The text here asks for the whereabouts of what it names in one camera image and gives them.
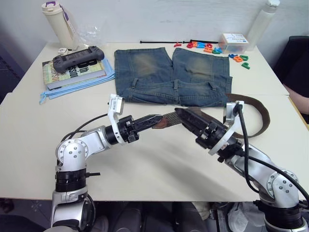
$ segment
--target white bottle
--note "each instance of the white bottle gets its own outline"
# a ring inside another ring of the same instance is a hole
[[[52,26],[57,35],[61,46],[67,49],[74,49],[73,34],[68,28],[68,24],[64,18],[63,10],[59,2],[49,1],[42,5],[43,14]]]
[[[269,26],[272,17],[275,15],[276,9],[279,6],[279,0],[267,0],[265,6],[260,11],[259,15],[255,19],[249,33],[246,38],[249,41],[247,51],[252,51],[257,42],[262,37],[264,31]]]

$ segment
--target book cover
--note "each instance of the book cover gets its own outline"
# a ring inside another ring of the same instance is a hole
[[[43,66],[43,80],[44,80],[45,85],[49,85],[50,83],[54,83],[58,81],[69,80],[72,78],[76,78],[76,77],[80,77],[86,74],[95,73],[95,72],[104,70],[103,62],[98,62],[96,60],[95,61],[92,60],[87,63],[82,63],[82,64],[78,64],[75,66],[71,66],[68,68],[68,70],[65,73],[58,73],[54,69],[52,60],[43,62],[42,66]],[[100,73],[100,76],[105,76],[105,75],[106,75],[105,72]],[[78,79],[79,80],[76,80],[76,81],[74,79],[66,81],[66,84],[80,82],[81,81],[80,78]]]

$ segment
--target person's arm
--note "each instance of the person's arm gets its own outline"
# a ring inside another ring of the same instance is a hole
[[[302,95],[296,93],[294,90],[288,88],[286,85],[284,85],[284,87],[290,93],[290,97],[298,110],[302,114],[309,115],[309,98],[303,97]]]

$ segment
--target plastic box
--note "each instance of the plastic box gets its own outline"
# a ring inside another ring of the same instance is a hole
[[[227,54],[242,54],[246,51],[249,42],[243,34],[223,33],[219,41],[222,52]]]

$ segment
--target blue cloth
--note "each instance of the blue cloth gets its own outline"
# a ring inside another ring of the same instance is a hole
[[[89,80],[89,81],[84,81],[84,82],[77,83],[75,85],[70,85],[70,86],[67,86],[67,87],[62,87],[62,88],[57,88],[57,89],[45,91],[41,94],[40,104],[42,104],[45,101],[46,97],[49,97],[49,99],[54,99],[54,98],[60,97],[60,96],[65,95],[65,94],[78,91],[78,90],[83,89],[83,88],[88,88],[88,87],[91,87],[91,86],[95,86],[95,85],[113,80],[115,78],[115,72],[112,69],[107,58],[104,58],[102,62],[104,64],[106,76],[100,77],[100,78],[97,78],[97,79],[92,79],[92,80]]]
[[[117,94],[127,102],[223,106],[231,92],[228,57],[176,48],[115,51]]]

